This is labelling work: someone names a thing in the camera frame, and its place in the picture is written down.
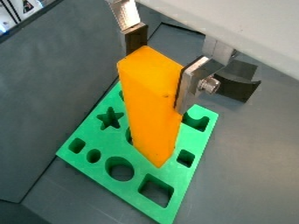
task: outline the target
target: white machine panel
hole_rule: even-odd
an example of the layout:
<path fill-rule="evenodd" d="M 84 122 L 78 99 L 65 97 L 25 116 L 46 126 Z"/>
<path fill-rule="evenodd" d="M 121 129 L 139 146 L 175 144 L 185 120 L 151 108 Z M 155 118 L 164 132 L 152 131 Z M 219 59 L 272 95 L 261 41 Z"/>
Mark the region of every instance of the white machine panel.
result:
<path fill-rule="evenodd" d="M 299 80 L 297 0 L 136 0 Z"/>

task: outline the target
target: circular hole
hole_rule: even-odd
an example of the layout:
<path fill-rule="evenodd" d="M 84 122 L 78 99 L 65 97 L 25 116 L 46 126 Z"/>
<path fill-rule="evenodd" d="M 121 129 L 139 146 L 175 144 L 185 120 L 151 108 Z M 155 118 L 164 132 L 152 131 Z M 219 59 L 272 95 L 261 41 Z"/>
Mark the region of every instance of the circular hole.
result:
<path fill-rule="evenodd" d="M 90 150 L 88 152 L 86 156 L 88 161 L 94 164 L 100 160 L 100 151 L 98 150 Z"/>
<path fill-rule="evenodd" d="M 110 157 L 106 160 L 106 173 L 117 181 L 128 181 L 135 176 L 135 168 L 121 157 Z"/>

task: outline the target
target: star-shaped hole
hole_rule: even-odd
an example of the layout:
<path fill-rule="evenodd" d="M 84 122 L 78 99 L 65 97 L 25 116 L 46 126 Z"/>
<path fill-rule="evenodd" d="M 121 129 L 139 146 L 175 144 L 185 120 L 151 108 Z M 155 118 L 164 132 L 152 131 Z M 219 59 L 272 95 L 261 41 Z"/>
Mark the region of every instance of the star-shaped hole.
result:
<path fill-rule="evenodd" d="M 124 113 L 116 113 L 114 110 L 109 107 L 104 115 L 97 115 L 97 119 L 102 122 L 100 129 L 104 130 L 109 126 L 114 129 L 120 128 L 118 119 L 124 116 Z"/>

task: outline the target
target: metal bracket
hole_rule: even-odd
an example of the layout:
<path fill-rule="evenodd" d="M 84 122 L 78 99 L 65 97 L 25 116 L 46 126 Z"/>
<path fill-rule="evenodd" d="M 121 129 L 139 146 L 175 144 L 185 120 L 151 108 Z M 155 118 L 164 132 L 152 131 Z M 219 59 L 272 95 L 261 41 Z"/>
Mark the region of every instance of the metal bracket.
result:
<path fill-rule="evenodd" d="M 147 46 L 147 31 L 148 25 L 139 23 L 133 27 L 121 31 L 123 40 L 125 46 L 125 55 L 132 53 L 141 46 Z"/>
<path fill-rule="evenodd" d="M 113 11 L 121 30 L 121 44 L 125 55 L 147 45 L 148 25 L 140 22 L 135 0 L 105 0 Z"/>
<path fill-rule="evenodd" d="M 237 51 L 215 38 L 205 37 L 203 54 L 183 70 L 179 80 L 173 107 L 179 114 L 184 114 L 201 92 L 213 94 L 220 82 L 213 74 L 233 60 Z"/>

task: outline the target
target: hole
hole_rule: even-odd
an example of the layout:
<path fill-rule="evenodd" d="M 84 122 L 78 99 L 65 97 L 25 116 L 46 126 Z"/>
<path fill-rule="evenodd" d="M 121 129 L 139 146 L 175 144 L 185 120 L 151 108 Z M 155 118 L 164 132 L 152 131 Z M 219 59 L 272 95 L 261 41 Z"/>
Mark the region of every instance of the hole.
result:
<path fill-rule="evenodd" d="M 173 188 L 151 174 L 145 175 L 137 191 L 160 207 L 168 206 L 173 196 Z"/>
<path fill-rule="evenodd" d="M 124 101 L 124 94 L 123 94 L 123 91 L 118 91 L 118 96 L 120 96 L 121 100 Z"/>
<path fill-rule="evenodd" d="M 86 160 L 94 164 L 98 160 L 100 160 L 100 151 L 98 150 L 90 150 L 88 152 L 88 155 L 86 155 Z"/>
<path fill-rule="evenodd" d="M 192 161 L 193 161 L 193 159 L 195 159 L 195 156 L 187 150 L 181 150 L 180 151 L 180 155 L 176 158 L 176 161 L 181 165 L 184 165 L 188 168 L 191 168 L 192 167 Z"/>
<path fill-rule="evenodd" d="M 114 110 L 108 107 L 104 115 L 97 115 L 97 119 L 102 122 L 100 129 L 104 130 L 109 126 L 114 129 L 120 128 L 118 119 L 124 116 L 124 113 L 116 113 Z"/>
<path fill-rule="evenodd" d="M 125 130 L 125 140 L 127 140 L 127 142 L 131 145 L 133 145 L 133 139 L 132 139 L 132 136 L 131 136 L 131 130 L 129 130 L 129 128 L 127 128 L 127 130 Z"/>
<path fill-rule="evenodd" d="M 85 146 L 85 142 L 81 139 L 74 138 L 69 144 L 69 150 L 73 153 L 78 154 L 81 152 L 84 146 Z"/>
<path fill-rule="evenodd" d="M 106 173 L 117 181 L 128 181 L 135 176 L 135 168 L 121 157 L 110 157 L 106 160 Z"/>
<path fill-rule="evenodd" d="M 189 117 L 188 113 L 185 113 L 181 118 L 181 122 L 184 124 L 187 124 L 188 126 L 191 126 L 192 128 L 195 128 L 201 132 L 205 130 L 209 120 L 211 119 L 207 116 L 204 116 L 201 119 L 193 119 Z"/>

